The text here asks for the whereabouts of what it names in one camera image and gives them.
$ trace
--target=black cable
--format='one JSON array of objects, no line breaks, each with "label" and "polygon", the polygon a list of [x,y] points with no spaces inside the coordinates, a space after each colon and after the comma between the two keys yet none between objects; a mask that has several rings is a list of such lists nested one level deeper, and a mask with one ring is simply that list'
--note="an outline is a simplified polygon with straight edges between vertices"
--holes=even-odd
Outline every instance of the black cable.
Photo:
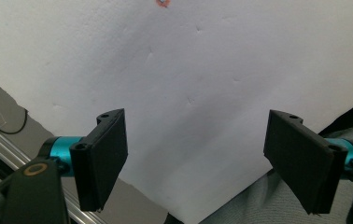
[{"label": "black cable", "polygon": [[5,134],[16,134],[16,133],[20,133],[22,131],[22,129],[25,128],[26,124],[27,124],[27,120],[28,120],[28,111],[26,109],[25,110],[25,118],[24,118],[24,123],[22,124],[22,126],[15,132],[7,132],[7,131],[3,131],[0,129],[0,133],[5,133]]}]

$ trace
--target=screw hole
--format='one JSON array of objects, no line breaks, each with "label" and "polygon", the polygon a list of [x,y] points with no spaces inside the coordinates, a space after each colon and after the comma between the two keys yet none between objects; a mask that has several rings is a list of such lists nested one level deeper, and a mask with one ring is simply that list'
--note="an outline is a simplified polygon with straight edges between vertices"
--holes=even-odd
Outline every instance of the screw hole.
[{"label": "screw hole", "polygon": [[75,146],[75,149],[84,149],[84,148],[86,148],[86,144],[84,144],[84,143],[77,144],[77,145]]},{"label": "screw hole", "polygon": [[328,146],[328,148],[335,150],[335,151],[342,151],[342,149],[340,147],[335,146],[335,145],[330,145],[330,146]]}]

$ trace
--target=teal connector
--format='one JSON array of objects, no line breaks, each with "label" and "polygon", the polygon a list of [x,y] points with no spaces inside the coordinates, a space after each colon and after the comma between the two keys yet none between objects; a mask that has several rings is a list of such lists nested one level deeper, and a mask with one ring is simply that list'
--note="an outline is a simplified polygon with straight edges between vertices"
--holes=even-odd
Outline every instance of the teal connector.
[{"label": "teal connector", "polygon": [[62,162],[65,162],[69,166],[69,172],[63,174],[63,176],[74,176],[74,170],[72,166],[71,153],[69,148],[80,141],[82,137],[59,137],[51,148],[51,157],[58,157]]}]

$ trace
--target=gray cloth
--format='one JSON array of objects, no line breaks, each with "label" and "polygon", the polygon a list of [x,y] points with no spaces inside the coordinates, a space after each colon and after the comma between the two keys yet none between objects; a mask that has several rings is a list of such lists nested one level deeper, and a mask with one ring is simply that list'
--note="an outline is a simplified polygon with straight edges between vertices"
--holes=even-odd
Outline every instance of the gray cloth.
[{"label": "gray cloth", "polygon": [[[332,133],[330,138],[353,139],[353,128]],[[202,224],[239,223],[346,223],[353,202],[353,182],[341,180],[327,215],[307,215],[288,185],[276,172],[261,177]]]}]

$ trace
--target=white sheet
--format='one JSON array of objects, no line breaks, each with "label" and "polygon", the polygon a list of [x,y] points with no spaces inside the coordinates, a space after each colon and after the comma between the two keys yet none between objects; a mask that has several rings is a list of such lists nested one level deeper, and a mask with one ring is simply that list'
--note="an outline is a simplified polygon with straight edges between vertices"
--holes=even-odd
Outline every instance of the white sheet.
[{"label": "white sheet", "polygon": [[197,223],[269,170],[269,109],[353,106],[353,1],[0,1],[0,86],[56,135],[124,107],[120,177]]}]

